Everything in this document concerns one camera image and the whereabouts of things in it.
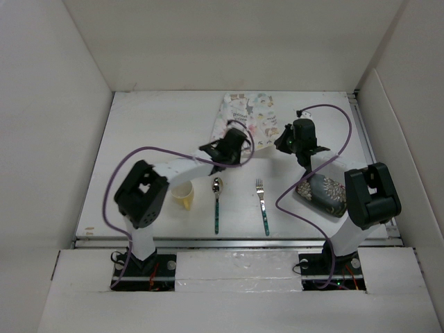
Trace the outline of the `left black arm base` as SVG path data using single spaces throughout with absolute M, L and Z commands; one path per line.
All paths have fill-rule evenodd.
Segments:
M 174 291 L 176 283 L 176 254 L 157 254 L 155 251 L 144 261 L 133 254 L 123 273 L 127 253 L 114 251 L 110 256 L 114 271 L 110 283 L 113 291 Z

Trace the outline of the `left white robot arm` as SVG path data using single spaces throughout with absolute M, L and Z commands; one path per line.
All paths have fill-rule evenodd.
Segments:
M 200 146 L 192 155 L 165 151 L 178 158 L 157 164 L 140 160 L 133 165 L 115 193 L 114 201 L 126 219 L 131 244 L 130 266 L 136 273 L 147 275 L 154 269 L 153 223 L 160 215 L 167 192 L 195 178 L 241 166 L 245 145 L 254 151 L 251 134 L 231 128 L 224 137 Z

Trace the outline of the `floral animal print cloth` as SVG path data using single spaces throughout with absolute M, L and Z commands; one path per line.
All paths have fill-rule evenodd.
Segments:
M 280 136 L 274 100 L 263 92 L 226 93 L 213 125 L 210 139 L 222 138 L 228 121 L 235 119 L 246 125 L 253 135 L 257 150 L 272 146 Z

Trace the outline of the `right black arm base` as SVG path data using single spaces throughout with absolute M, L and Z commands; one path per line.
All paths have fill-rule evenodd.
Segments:
M 292 271 L 303 291 L 365 291 L 364 273 L 357 251 L 333 258 L 327 244 L 320 253 L 299 253 Z

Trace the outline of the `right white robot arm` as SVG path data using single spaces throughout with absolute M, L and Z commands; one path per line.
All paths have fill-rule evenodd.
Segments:
M 346 256 L 357 251 L 364 239 L 380 224 L 402 210 L 388 167 L 350 160 L 318 145 L 311 119 L 296 119 L 275 140 L 276 149 L 294 154 L 305 169 L 296 193 L 307 203 L 333 217 L 346 216 L 321 255 L 328 273 L 345 266 Z

